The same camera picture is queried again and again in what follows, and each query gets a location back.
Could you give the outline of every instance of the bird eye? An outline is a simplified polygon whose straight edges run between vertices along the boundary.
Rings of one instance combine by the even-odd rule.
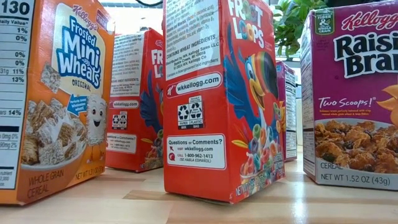
[[[249,78],[252,78],[252,79],[256,80],[256,78],[254,76],[254,73],[253,73],[253,67],[251,66],[250,63],[246,64],[246,72],[248,73],[248,77]]]

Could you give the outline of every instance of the toucan cartoon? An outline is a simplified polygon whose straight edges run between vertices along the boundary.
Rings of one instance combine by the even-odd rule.
[[[277,117],[274,105],[279,104],[276,67],[272,57],[267,52],[258,52],[244,58],[239,50],[239,59],[244,64],[248,78],[248,83],[246,83],[236,61],[231,39],[231,25],[228,26],[227,36],[230,59],[228,57],[224,59],[224,85],[228,100],[234,105],[236,116],[239,119],[245,117],[250,128],[253,128],[255,124],[260,124],[262,128],[266,128],[267,125],[276,126]],[[259,116],[255,115],[251,106],[249,93],[256,102]]]
[[[155,101],[155,95],[152,89],[152,71],[148,73],[147,81],[148,91],[144,91],[141,94],[140,102],[140,115],[144,119],[145,125],[147,127],[152,126],[154,131],[157,133],[157,138],[155,141],[150,139],[141,139],[144,142],[153,144],[152,146],[156,148],[159,157],[163,156],[163,127],[160,124],[160,119],[158,117],[157,106]],[[159,94],[160,101],[160,113],[163,116],[163,90],[156,85],[156,92]]]

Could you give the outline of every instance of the wooden surface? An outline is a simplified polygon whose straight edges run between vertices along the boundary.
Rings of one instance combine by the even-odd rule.
[[[301,160],[286,163],[286,171],[286,179],[222,206],[166,194],[162,169],[107,169],[32,205],[0,207],[0,223],[398,224],[398,192],[316,185],[302,172]]]

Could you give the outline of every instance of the small cereal box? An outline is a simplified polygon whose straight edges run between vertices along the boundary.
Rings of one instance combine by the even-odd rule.
[[[108,167],[142,172],[163,166],[162,47],[153,29],[116,37]]]
[[[276,72],[281,117],[276,128],[282,130],[284,159],[292,161],[297,159],[295,73],[284,62],[276,63]]]
[[[311,11],[302,36],[304,171],[398,190],[398,2]]]
[[[114,22],[96,0],[0,1],[0,203],[104,171]]]
[[[271,10],[166,0],[164,12],[165,190],[239,202],[285,175]]]

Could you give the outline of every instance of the purple cereal box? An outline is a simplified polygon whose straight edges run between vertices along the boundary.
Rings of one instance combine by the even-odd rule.
[[[304,171],[398,190],[398,1],[311,11],[302,36]]]
[[[280,128],[282,130],[284,159],[297,159],[296,128],[296,81],[295,73],[283,62],[276,63],[279,107],[281,112]]]

